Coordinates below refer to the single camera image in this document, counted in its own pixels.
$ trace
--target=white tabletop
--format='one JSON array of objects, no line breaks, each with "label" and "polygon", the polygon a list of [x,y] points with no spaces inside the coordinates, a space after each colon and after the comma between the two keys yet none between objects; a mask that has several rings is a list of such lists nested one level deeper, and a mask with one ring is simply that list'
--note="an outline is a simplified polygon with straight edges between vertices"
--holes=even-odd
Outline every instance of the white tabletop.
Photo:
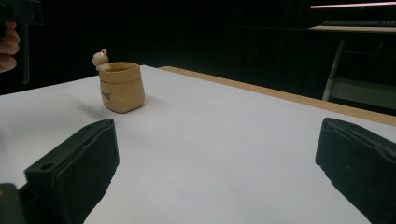
[{"label": "white tabletop", "polygon": [[120,165],[85,223],[369,223],[315,164],[326,117],[396,127],[142,65],[143,107],[105,108],[99,77],[0,96],[0,183],[114,119]]}]

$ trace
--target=dark wall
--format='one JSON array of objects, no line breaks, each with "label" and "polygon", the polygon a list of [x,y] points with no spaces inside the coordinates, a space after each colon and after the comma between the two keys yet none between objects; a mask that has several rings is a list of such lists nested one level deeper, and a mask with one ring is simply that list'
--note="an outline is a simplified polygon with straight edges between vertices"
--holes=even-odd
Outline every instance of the dark wall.
[{"label": "dark wall", "polygon": [[[321,98],[339,38],[307,32],[331,18],[310,11],[310,2],[42,0],[45,25],[30,28],[31,80],[21,84],[19,53],[17,69],[0,75],[0,94],[95,76],[92,55],[107,49],[111,62],[171,65]],[[355,63],[349,62],[355,54],[346,54],[340,72],[347,76],[370,63],[374,72],[367,78],[380,74],[379,81],[389,83],[395,48],[369,43],[373,39],[348,41],[346,49],[363,54]]]},{"label": "dark wall", "polygon": [[0,94],[95,76],[91,59],[101,49],[111,62],[181,65],[188,58],[184,0],[42,0],[41,5],[45,25],[30,28],[30,82],[21,84],[19,52],[18,68],[0,75]]}]

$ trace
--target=white bear figurine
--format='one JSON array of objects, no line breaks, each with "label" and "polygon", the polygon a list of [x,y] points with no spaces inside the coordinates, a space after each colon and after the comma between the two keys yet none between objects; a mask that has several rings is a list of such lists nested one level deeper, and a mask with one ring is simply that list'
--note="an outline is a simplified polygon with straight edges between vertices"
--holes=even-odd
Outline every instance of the white bear figurine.
[{"label": "white bear figurine", "polygon": [[110,69],[107,50],[102,49],[100,52],[93,54],[92,63],[96,66],[96,71],[106,71],[107,69]]}]

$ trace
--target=keyboard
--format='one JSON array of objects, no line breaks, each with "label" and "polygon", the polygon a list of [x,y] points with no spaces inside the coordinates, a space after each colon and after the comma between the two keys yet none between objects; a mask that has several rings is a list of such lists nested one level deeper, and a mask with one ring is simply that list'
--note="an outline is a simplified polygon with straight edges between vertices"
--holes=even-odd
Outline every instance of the keyboard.
[{"label": "keyboard", "polygon": [[321,26],[396,27],[396,21],[324,21]]}]

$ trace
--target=wooden table edge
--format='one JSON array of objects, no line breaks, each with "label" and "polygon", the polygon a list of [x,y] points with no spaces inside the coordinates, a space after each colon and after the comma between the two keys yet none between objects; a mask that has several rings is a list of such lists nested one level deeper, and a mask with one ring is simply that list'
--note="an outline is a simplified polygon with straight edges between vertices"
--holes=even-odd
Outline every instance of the wooden table edge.
[{"label": "wooden table edge", "polygon": [[273,89],[268,89],[268,88],[248,84],[248,83],[243,83],[240,81],[230,80],[230,79],[223,78],[223,77],[214,77],[214,76],[210,76],[207,74],[193,72],[193,71],[190,71],[187,69],[177,68],[177,67],[173,67],[173,66],[162,66],[159,68],[162,70],[168,71],[168,72],[173,72],[173,73],[181,74],[181,75],[188,76],[188,77],[200,78],[203,80],[236,87],[236,88],[247,90],[247,91],[254,91],[257,93],[273,96],[273,97],[276,97],[279,99],[288,100],[288,101],[292,101],[292,102],[303,104],[303,105],[310,105],[310,106],[313,106],[316,108],[325,109],[325,110],[336,112],[339,114],[344,114],[346,116],[351,116],[351,117],[360,118],[360,119],[368,119],[370,121],[388,124],[391,126],[396,126],[396,117],[391,116],[391,115],[381,114],[381,113],[364,110],[364,109],[359,109],[359,108],[347,106],[347,105],[339,105],[339,104],[322,101],[322,100],[318,100],[318,99],[314,99],[314,98],[309,98],[309,97],[305,97],[305,96],[301,96],[301,95],[296,95],[296,94],[288,93],[288,92],[284,92],[284,91],[276,91]]}]

